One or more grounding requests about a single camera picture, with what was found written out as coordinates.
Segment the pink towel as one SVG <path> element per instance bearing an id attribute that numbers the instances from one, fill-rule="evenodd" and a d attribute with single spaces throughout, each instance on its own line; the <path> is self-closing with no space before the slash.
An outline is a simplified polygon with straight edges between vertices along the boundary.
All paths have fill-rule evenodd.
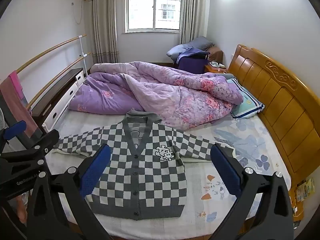
<path id="1" fill-rule="evenodd" d="M 1 83 L 1 109 L 5 116 L 5 120 L 9 126 L 24 121 L 26 128 L 24 134 L 28 139 L 36 136 L 38 129 L 37 124 L 31 117 L 31 113 L 27 110 L 27 100 L 23 93 L 23 88 L 18 78 L 17 72 L 11 72 Z"/>

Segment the light blue striped pillow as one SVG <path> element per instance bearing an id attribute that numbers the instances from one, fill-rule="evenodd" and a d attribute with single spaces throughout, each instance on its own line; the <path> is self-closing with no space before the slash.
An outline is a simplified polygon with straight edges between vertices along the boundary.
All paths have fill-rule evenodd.
<path id="1" fill-rule="evenodd" d="M 265 105 L 256 99 L 246 88 L 242 87 L 236 78 L 228 79 L 228 83 L 236 85 L 243 97 L 243 102 L 240 105 L 234 106 L 231 111 L 233 119 L 250 118 L 265 108 Z"/>

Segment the purple floral quilt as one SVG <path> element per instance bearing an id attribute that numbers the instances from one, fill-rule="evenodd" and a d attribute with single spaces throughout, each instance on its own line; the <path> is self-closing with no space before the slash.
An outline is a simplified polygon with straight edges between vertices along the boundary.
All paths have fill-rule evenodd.
<path id="1" fill-rule="evenodd" d="M 163 124 L 187 130 L 221 119 L 242 104 L 239 88 L 224 75 L 192 74 L 134 61 L 96 63 L 69 109 L 101 115 L 152 112 Z"/>

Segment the left grey striped curtain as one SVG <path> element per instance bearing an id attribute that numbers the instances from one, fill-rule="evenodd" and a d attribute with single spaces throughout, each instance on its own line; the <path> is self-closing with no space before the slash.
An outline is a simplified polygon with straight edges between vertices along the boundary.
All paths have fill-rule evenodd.
<path id="1" fill-rule="evenodd" d="M 88 28 L 94 63 L 117 63 L 116 0 L 88 0 Z"/>

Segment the right grey striped curtain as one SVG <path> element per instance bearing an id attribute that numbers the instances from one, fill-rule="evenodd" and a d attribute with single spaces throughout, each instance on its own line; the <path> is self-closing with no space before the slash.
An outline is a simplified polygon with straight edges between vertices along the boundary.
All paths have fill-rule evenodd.
<path id="1" fill-rule="evenodd" d="M 180 43 L 203 36 L 206 0 L 182 0 Z"/>

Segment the pile of blue bedding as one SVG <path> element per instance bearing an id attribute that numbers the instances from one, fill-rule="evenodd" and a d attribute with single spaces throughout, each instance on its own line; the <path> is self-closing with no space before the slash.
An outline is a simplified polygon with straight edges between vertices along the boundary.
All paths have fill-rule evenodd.
<path id="1" fill-rule="evenodd" d="M 210 55 L 208 49 L 213 46 L 213 42 L 200 36 L 188 43 L 174 46 L 167 52 L 167 56 L 172 59 L 179 70 L 192 74 L 203 74 Z"/>

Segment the wooden nightstand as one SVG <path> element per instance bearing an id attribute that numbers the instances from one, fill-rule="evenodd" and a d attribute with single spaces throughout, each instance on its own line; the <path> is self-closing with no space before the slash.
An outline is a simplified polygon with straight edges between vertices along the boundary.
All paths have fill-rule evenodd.
<path id="1" fill-rule="evenodd" d="M 205 72 L 211 72 L 211 73 L 218 73 L 218 74 L 226 74 L 227 73 L 227 68 L 225 65 L 211 61 L 208 62 L 207 65 L 204 66 L 204 71 Z"/>

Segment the yellow packet on floor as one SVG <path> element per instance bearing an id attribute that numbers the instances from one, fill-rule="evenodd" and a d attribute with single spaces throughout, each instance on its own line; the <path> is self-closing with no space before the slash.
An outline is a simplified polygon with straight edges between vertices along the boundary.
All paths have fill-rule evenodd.
<path id="1" fill-rule="evenodd" d="M 314 179 L 310 178 L 304 181 L 301 185 L 296 188 L 296 200 L 297 202 L 303 202 L 310 195 L 315 193 Z"/>

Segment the wooden headboard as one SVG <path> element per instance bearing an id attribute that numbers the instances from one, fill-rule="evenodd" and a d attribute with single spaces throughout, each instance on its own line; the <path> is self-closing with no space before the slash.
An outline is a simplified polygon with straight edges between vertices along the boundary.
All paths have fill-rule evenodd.
<path id="1" fill-rule="evenodd" d="M 265 105 L 258 114 L 270 133 L 291 177 L 289 195 L 304 217 L 295 190 L 319 167 L 319 98 L 282 64 L 255 48 L 238 45 L 228 72 Z"/>

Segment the white dark-topped cabinet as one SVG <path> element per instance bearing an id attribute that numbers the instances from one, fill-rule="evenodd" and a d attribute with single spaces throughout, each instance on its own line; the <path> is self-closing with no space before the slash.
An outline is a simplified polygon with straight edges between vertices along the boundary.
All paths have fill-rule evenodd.
<path id="1" fill-rule="evenodd" d="M 55 83 L 33 107 L 33 119 L 44 133 L 51 131 L 84 83 L 82 68 L 74 68 Z"/>

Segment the window with white frame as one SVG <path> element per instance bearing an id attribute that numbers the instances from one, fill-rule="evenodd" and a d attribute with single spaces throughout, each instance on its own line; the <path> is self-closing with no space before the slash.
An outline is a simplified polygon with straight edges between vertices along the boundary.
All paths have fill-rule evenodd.
<path id="1" fill-rule="evenodd" d="M 182 0 L 126 0 L 127 33 L 180 31 Z"/>

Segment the grey striped curtain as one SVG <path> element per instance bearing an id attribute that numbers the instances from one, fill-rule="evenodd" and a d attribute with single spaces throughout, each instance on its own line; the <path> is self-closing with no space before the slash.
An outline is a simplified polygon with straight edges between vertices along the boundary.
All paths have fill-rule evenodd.
<path id="1" fill-rule="evenodd" d="M 203 36 L 206 0 L 182 0 L 180 43 Z"/>
<path id="2" fill-rule="evenodd" d="M 116 0 L 88 0 L 88 28 L 94 63 L 117 63 Z"/>

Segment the lower wooden wall rail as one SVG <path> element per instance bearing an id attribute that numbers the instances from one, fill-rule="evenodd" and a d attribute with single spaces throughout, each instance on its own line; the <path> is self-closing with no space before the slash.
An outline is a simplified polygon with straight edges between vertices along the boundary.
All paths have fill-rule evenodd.
<path id="1" fill-rule="evenodd" d="M 86 57 L 91 55 L 92 53 L 89 52 L 87 54 L 84 54 L 82 57 L 79 57 L 77 60 L 72 62 L 70 65 L 68 65 L 65 69 L 63 69 L 61 72 L 59 72 L 57 75 L 55 75 L 27 104 L 26 109 L 31 109 L 31 106 L 35 103 L 35 101 L 61 76 L 65 75 L 74 65 L 79 63 L 81 60 L 84 60 Z"/>

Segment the grey white checkered cardigan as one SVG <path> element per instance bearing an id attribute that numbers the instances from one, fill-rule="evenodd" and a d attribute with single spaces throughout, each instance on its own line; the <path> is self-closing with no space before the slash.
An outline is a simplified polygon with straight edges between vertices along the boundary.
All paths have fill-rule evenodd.
<path id="1" fill-rule="evenodd" d="M 87 200 L 94 213 L 133 220 L 180 217 L 187 202 L 184 158 L 209 161 L 229 145 L 163 125 L 154 114 L 127 114 L 110 126 L 59 140 L 64 154 L 90 157 L 107 144 L 111 160 Z"/>

